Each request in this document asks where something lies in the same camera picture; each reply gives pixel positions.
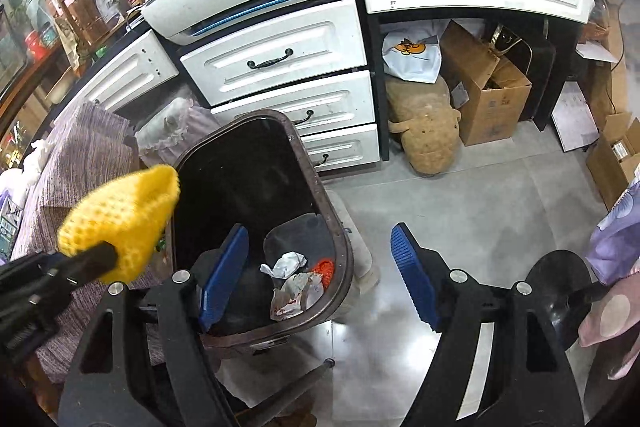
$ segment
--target black suction cup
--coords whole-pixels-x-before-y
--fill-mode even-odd
[[[597,298],[590,298],[585,290],[604,287],[591,284],[584,261],[568,250],[547,253],[529,271],[526,281],[539,296],[562,348],[569,349],[578,339],[578,327],[591,310],[591,302],[604,296],[598,292]]]

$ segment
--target blue gripper pad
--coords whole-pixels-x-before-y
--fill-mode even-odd
[[[239,225],[233,227],[220,250],[220,261],[202,288],[198,317],[202,331],[209,331],[222,318],[231,292],[238,284],[249,254],[249,233],[246,228]]]
[[[436,310],[436,290],[422,268],[417,251],[407,236],[408,229],[405,231],[405,228],[404,223],[399,223],[393,227],[391,231],[391,255],[400,270],[404,285],[409,290],[409,295],[411,295],[420,320],[437,330],[440,324],[440,315]]]

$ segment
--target metal bolt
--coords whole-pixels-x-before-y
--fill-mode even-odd
[[[451,273],[449,274],[449,277],[451,277],[451,280],[453,282],[466,282],[466,280],[468,279],[466,273],[464,273],[462,270],[452,270]]]
[[[516,290],[523,295],[529,295],[532,292],[531,285],[524,281],[520,281],[516,284]]]
[[[191,277],[191,274],[187,270],[178,270],[171,276],[171,280],[180,284],[182,282],[187,282],[189,277]]]
[[[117,295],[122,290],[124,290],[124,284],[121,282],[114,282],[111,286],[109,286],[109,293],[111,295]]]

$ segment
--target red container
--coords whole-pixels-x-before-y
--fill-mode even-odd
[[[41,61],[44,57],[47,56],[47,49],[42,44],[40,40],[40,36],[36,30],[32,31],[27,38],[24,39],[25,44],[27,44],[27,49],[33,55],[33,60],[36,62]]]

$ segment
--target black desk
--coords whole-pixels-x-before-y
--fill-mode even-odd
[[[380,25],[389,22],[403,22],[440,18],[483,18],[501,22],[517,33],[523,26],[539,29],[548,24],[547,40],[556,48],[556,61],[549,76],[540,105],[533,116],[533,122],[543,130],[550,121],[551,112],[558,101],[564,81],[570,72],[570,62],[575,46],[582,32],[583,24],[558,17],[509,9],[452,6],[446,8],[420,8],[372,13],[366,11],[364,0],[357,0],[360,19],[365,36],[369,64],[373,70],[374,103],[380,138],[380,156],[388,160],[388,124],[384,63],[382,59],[382,35]]]
[[[198,40],[197,42],[194,42],[193,44],[189,44],[187,46],[179,46],[178,44],[168,41],[167,39],[156,33],[156,37],[162,44],[162,47],[171,59],[172,63],[177,68],[178,75],[160,84],[159,86],[156,86],[154,89],[147,91],[135,100],[132,100],[123,107],[119,108],[115,112],[122,117],[132,121],[136,127],[139,127],[141,124],[146,123],[146,120],[148,120],[148,118],[152,116],[152,114],[149,114],[150,108],[155,108],[164,103],[168,103],[167,97],[171,96],[171,94],[176,92],[181,86],[188,86],[191,92],[197,97],[198,103],[202,107],[210,108],[209,103],[200,92],[200,89],[198,89],[196,84],[193,82],[191,75],[187,73],[186,69],[181,63],[180,58],[182,56],[202,46],[205,46],[212,41],[215,41],[242,29],[248,28],[249,26],[254,26],[260,22],[280,17],[288,13],[304,10],[306,8],[320,6],[322,4],[328,4],[336,1],[341,0],[308,0],[298,4],[285,6],[283,8],[272,10],[270,12],[251,17],[250,19],[223,28],[207,36],[206,38]],[[87,82],[89,82],[89,80],[91,80],[96,75],[96,73],[98,73],[103,67],[105,67],[105,65],[107,65],[124,48],[147,33],[150,29],[151,26],[145,20],[137,23],[134,22],[134,26],[131,31],[127,32],[113,46],[108,48],[104,56],[94,62],[94,64],[91,65],[91,67],[89,67],[82,75],[82,77],[74,84],[72,89],[69,90],[69,92],[66,94],[63,101],[49,111],[47,118],[41,124],[34,139],[40,139],[45,132],[50,130],[52,122],[58,117],[64,107],[69,102],[71,102],[76,94],[78,94],[78,92],[86,85]]]

